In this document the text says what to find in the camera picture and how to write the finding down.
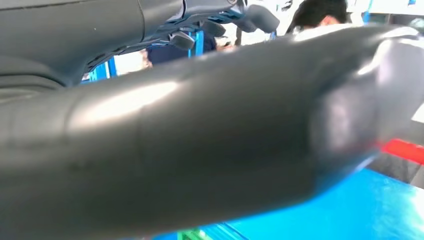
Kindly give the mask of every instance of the black plastic part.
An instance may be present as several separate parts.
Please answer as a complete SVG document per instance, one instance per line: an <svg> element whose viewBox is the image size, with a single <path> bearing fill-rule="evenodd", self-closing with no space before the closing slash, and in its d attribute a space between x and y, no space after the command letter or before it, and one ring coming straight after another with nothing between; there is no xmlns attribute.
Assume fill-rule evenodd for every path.
<svg viewBox="0 0 424 240"><path fill-rule="evenodd" d="M0 239L142 236L322 193L424 92L416 31L333 30L1 105Z"/></svg>
<svg viewBox="0 0 424 240"><path fill-rule="evenodd" d="M224 26L212 21L203 21L201 23L201 29L215 38L222 37L226 32Z"/></svg>
<svg viewBox="0 0 424 240"><path fill-rule="evenodd" d="M182 50L192 49L195 41L184 32L175 32L171 35L169 43Z"/></svg>
<svg viewBox="0 0 424 240"><path fill-rule="evenodd" d="M0 3L0 75L63 86L141 42L180 11L182 0L25 0Z"/></svg>
<svg viewBox="0 0 424 240"><path fill-rule="evenodd" d="M274 32L280 25L280 20L268 9L260 5L251 5L245 15L258 29L265 33Z"/></svg>
<svg viewBox="0 0 424 240"><path fill-rule="evenodd" d="M235 24L242 32L253 33L258 29L251 21L236 21Z"/></svg>

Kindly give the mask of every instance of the blue metal frame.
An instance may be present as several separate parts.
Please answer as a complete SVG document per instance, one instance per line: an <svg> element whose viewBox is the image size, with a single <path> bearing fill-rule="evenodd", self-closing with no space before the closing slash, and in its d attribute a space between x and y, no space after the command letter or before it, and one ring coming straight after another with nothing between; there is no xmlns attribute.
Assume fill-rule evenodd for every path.
<svg viewBox="0 0 424 240"><path fill-rule="evenodd" d="M115 64L115 57L112 57L109 61L107 61L107 66L109 68L109 77L116 77L117 74L117 66Z"/></svg>
<svg viewBox="0 0 424 240"><path fill-rule="evenodd" d="M195 42L195 48L194 48L194 56L202 56L203 55L203 44L205 41L205 34L203 31L198 31L195 33L194 42ZM188 50L188 58L191 58L193 56L192 49Z"/></svg>
<svg viewBox="0 0 424 240"><path fill-rule="evenodd" d="M368 9L363 13L363 23L367 24L370 21L370 10L374 0L369 0Z"/></svg>

